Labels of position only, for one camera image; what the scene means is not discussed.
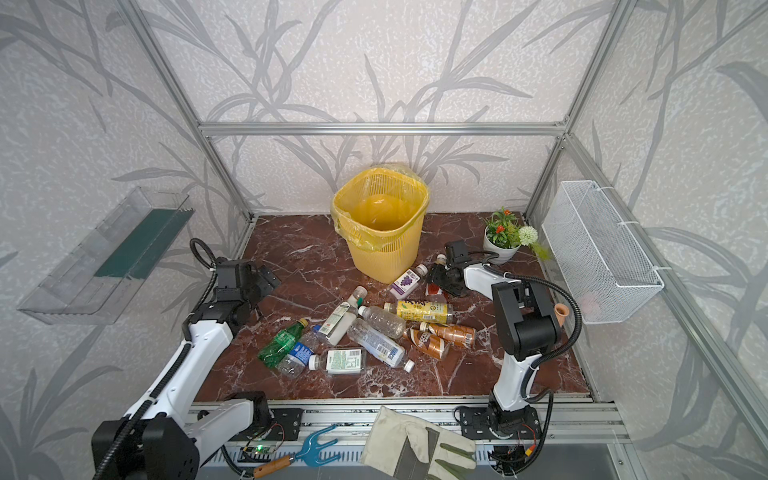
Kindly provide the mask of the square green label bottle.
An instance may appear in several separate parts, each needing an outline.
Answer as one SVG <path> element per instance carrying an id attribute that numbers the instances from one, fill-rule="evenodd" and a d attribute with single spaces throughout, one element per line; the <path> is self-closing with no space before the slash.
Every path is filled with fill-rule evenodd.
<path id="1" fill-rule="evenodd" d="M 359 375 L 365 367 L 365 351 L 362 349 L 330 349 L 309 359 L 310 371 L 327 375 Z"/>

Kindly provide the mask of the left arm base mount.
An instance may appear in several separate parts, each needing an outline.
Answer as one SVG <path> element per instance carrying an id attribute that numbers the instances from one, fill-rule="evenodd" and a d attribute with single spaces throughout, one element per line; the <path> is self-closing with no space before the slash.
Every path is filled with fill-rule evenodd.
<path id="1" fill-rule="evenodd" d="M 301 408 L 278 408 L 269 414 L 257 412 L 253 423 L 236 439 L 252 442 L 295 441 L 298 439 L 303 413 Z"/>

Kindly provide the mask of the purple grape label bottle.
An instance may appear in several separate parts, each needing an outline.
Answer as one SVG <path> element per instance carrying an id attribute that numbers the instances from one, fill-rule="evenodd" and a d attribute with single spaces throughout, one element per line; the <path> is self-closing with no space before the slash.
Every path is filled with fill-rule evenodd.
<path id="1" fill-rule="evenodd" d="M 390 293 L 397 300 L 406 299 L 416 290 L 427 273 L 428 269 L 424 264 L 409 268 L 391 284 Z"/>

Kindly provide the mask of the white green label bottle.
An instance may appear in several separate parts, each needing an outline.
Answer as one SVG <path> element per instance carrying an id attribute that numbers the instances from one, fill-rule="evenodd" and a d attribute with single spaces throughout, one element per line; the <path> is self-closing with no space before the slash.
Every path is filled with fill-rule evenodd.
<path id="1" fill-rule="evenodd" d="M 365 287 L 357 286 L 348 299 L 340 303 L 325 322 L 316 328 L 320 341 L 331 346 L 338 345 L 358 317 L 358 309 L 367 295 Z"/>

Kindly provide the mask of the red juice bottle yellow cap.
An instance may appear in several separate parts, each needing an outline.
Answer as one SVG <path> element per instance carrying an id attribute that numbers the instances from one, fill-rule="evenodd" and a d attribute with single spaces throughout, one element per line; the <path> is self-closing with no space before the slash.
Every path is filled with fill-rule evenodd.
<path id="1" fill-rule="evenodd" d="M 446 296 L 443 289 L 437 283 L 444 273 L 447 264 L 447 257 L 445 254 L 440 253 L 436 256 L 434 263 L 429 267 L 428 273 L 425 276 L 426 289 L 425 299 L 428 302 L 445 303 Z"/>

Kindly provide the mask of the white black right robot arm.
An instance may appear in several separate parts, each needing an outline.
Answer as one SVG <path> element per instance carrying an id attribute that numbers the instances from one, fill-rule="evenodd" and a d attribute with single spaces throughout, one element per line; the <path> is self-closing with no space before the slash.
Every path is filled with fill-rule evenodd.
<path id="1" fill-rule="evenodd" d="M 493 301 L 496 330 L 505 355 L 489 400 L 492 428 L 520 423 L 540 397 L 530 394 L 539 367 L 568 352 L 583 328 L 583 313 L 573 295 L 535 276 L 515 275 L 490 265 L 462 240 L 445 244 L 446 265 L 430 279 L 453 296 L 476 292 Z"/>

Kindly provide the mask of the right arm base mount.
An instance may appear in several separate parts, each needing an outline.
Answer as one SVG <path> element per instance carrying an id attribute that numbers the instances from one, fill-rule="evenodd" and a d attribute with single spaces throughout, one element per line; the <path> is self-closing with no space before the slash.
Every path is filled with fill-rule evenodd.
<path id="1" fill-rule="evenodd" d="M 533 441 L 542 436 L 542 427 L 535 408 L 525 406 L 516 411 L 486 407 L 459 406 L 454 417 L 461 435 L 471 440 Z"/>

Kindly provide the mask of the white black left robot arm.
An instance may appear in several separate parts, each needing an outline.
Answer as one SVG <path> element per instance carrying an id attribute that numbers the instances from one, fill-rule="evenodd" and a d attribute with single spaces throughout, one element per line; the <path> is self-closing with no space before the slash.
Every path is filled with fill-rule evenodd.
<path id="1" fill-rule="evenodd" d="M 260 391 L 235 395 L 199 420 L 187 415 L 220 355 L 248 323 L 278 277 L 252 261 L 214 256 L 202 240 L 190 248 L 212 277 L 182 325 L 174 357 L 118 420 L 104 421 L 91 439 L 97 479 L 194 479 L 205 461 L 233 437 L 261 434 L 274 424 Z"/>

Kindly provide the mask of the green plastic bottle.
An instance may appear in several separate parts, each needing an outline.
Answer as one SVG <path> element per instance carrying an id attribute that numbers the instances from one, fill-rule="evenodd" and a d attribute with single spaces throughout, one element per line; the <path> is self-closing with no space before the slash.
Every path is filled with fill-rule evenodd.
<path id="1" fill-rule="evenodd" d="M 295 346 L 309 321 L 299 319 L 293 325 L 280 330 L 277 335 L 259 351 L 259 360 L 269 369 L 274 369 Z"/>

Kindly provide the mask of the yellow label tea bottle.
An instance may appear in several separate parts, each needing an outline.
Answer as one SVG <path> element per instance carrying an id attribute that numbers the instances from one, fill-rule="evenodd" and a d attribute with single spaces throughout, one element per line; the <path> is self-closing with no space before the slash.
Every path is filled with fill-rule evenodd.
<path id="1" fill-rule="evenodd" d="M 442 325 L 455 321 L 454 309 L 447 303 L 399 300 L 385 303 L 383 309 L 405 321 Z"/>

